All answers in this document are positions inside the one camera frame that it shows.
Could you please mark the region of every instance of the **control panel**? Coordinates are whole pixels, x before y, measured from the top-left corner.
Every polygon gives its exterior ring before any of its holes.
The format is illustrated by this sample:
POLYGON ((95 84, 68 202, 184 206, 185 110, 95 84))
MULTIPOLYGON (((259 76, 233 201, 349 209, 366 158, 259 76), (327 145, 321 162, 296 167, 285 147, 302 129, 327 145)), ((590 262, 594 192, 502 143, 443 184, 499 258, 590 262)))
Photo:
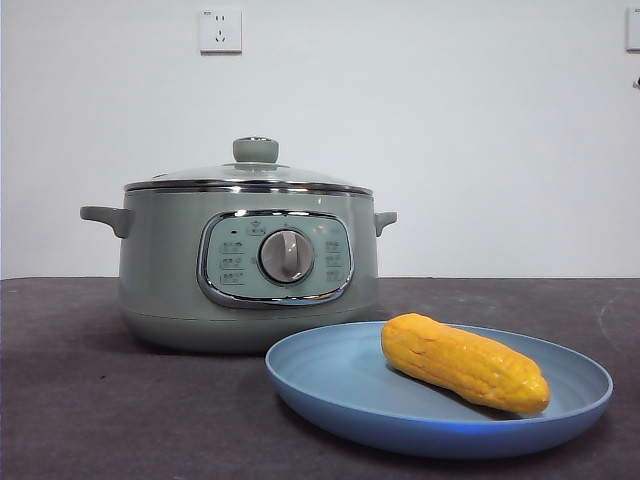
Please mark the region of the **control panel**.
POLYGON ((304 305, 338 298, 352 267, 347 230, 337 217, 239 210, 207 223, 198 283, 211 300, 228 306, 304 305))

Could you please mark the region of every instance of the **yellow corn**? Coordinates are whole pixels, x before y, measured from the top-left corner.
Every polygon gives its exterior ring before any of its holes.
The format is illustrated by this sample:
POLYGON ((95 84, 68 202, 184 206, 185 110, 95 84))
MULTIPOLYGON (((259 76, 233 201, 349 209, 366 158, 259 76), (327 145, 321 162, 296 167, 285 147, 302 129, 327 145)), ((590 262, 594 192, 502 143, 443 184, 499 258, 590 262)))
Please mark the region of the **yellow corn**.
POLYGON ((417 313, 385 323, 382 351, 394 368, 471 403, 517 413, 536 413, 549 405, 549 386, 532 359, 417 313))

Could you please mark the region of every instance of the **table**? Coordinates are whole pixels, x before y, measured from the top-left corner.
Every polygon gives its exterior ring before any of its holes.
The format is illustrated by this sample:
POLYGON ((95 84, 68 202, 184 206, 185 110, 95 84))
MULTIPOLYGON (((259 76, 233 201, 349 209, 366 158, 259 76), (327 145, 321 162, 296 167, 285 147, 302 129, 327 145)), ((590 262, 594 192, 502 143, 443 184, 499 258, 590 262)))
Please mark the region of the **table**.
POLYGON ((380 279, 372 320, 416 311, 514 331, 611 373, 612 401, 590 430, 495 461, 408 457, 335 437, 279 399, 262 356, 141 343, 116 302, 113 278, 2 282, 4 478, 636 478, 640 279, 380 279))

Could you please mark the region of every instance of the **dial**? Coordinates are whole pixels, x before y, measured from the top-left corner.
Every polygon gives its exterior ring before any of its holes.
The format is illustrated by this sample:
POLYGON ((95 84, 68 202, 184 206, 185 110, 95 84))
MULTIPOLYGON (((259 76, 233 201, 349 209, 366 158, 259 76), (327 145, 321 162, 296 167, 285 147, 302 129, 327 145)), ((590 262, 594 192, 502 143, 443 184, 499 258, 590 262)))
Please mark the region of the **dial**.
POLYGON ((278 230, 260 247, 260 265, 264 273, 278 283, 302 280, 313 268, 311 241, 300 232, 278 230))

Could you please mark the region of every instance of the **blue plate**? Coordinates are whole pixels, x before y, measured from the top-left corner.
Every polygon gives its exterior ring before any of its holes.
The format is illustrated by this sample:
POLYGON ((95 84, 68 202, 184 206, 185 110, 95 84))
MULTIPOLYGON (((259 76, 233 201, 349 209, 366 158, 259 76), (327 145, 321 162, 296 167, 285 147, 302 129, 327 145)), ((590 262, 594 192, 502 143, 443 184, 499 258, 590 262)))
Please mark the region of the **blue plate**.
POLYGON ((604 412, 613 382, 593 360, 515 333, 455 325, 533 358, 551 388, 542 413, 516 415, 472 405, 394 370, 380 348, 384 322, 332 325, 273 345, 266 364, 297 413, 354 442, 434 458, 498 458, 560 445, 604 412))

